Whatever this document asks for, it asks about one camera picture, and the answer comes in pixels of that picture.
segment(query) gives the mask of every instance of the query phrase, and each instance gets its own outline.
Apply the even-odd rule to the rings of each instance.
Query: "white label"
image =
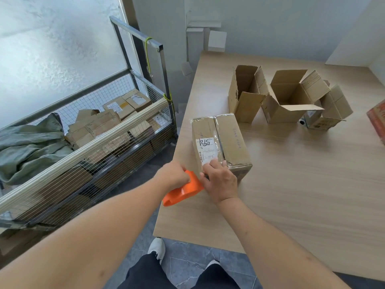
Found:
[[[141,104],[143,104],[143,103],[146,102],[146,100],[145,100],[143,97],[138,96],[138,95],[136,95],[136,94],[134,94],[133,96],[131,96],[131,98],[132,98],[132,100],[133,100],[136,104],[138,104],[138,105],[141,105]]]
[[[112,109],[115,112],[123,111],[122,108],[118,105],[118,103],[116,101],[114,101],[113,103],[109,104],[107,107],[109,109]]]
[[[213,159],[218,159],[218,151],[214,142],[214,138],[196,139],[196,149],[202,165],[209,163]]]
[[[160,125],[164,126],[168,123],[168,121],[162,117],[160,114],[157,114],[156,116],[153,117],[153,119]]]
[[[308,116],[312,117],[315,114],[316,111],[308,111]]]

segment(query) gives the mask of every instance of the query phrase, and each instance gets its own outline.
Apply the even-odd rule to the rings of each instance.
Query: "person's right hand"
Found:
[[[225,199],[238,198],[237,177],[227,167],[226,160],[220,164],[217,159],[213,159],[203,165],[203,171],[209,176],[209,180],[201,172],[200,181],[214,204],[217,205]]]

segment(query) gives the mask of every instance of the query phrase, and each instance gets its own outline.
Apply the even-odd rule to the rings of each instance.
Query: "wooden table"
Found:
[[[238,64],[262,65],[268,83],[279,69],[316,69],[354,111],[329,131],[267,124],[262,109],[239,124],[253,163],[239,185],[242,200],[332,270],[385,280],[385,146],[366,116],[385,98],[382,84],[368,68],[204,52],[174,155],[189,170],[198,171],[190,119],[229,112]],[[161,206],[154,235],[244,252],[206,192]]]

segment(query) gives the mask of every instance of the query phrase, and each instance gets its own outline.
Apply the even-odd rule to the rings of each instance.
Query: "metal cage trolley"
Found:
[[[138,89],[151,105],[67,155],[34,176],[7,190],[2,186],[0,227],[51,230],[102,200],[112,189],[177,138],[163,45],[111,16],[127,68],[45,107],[10,126],[36,125],[50,113],[60,116],[64,130],[80,109],[103,104]],[[131,68],[119,28],[156,49],[165,92]]]

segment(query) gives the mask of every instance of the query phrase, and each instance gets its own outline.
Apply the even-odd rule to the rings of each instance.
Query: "wire mesh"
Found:
[[[139,91],[152,102],[162,98],[156,88],[135,77]],[[76,121],[80,109],[98,109],[134,89],[131,76],[121,77],[100,89],[58,109],[64,131]],[[44,117],[31,122],[37,124]],[[32,196],[0,215],[2,221],[20,225],[56,227],[74,218],[102,199],[114,186],[160,152],[174,136],[169,108],[165,107],[150,119],[140,122],[127,133],[78,162]]]

